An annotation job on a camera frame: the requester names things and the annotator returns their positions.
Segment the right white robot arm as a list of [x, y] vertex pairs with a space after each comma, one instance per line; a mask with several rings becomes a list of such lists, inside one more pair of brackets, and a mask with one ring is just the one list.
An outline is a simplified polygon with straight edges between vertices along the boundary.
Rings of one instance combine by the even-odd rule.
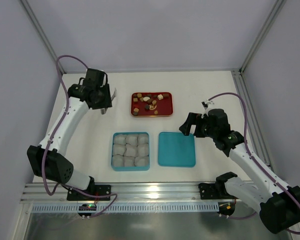
[[273, 234], [300, 223], [300, 187], [289, 186], [249, 151], [244, 136], [231, 129], [224, 110], [216, 108], [204, 114], [190, 112], [179, 130], [188, 136], [192, 126], [195, 126], [195, 137], [211, 138], [216, 148], [239, 165], [253, 181], [253, 185], [246, 184], [232, 172], [220, 175], [215, 182], [222, 196], [242, 200]]

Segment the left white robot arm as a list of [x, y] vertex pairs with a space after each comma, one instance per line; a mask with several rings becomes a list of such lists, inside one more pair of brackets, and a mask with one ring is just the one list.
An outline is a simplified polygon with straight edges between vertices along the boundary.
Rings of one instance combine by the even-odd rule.
[[27, 157], [35, 176], [71, 188], [85, 197], [94, 197], [95, 180], [81, 173], [66, 159], [69, 142], [83, 116], [89, 110], [107, 110], [113, 97], [108, 75], [88, 68], [85, 77], [69, 88], [64, 87], [65, 104], [52, 129], [38, 145], [27, 149]]

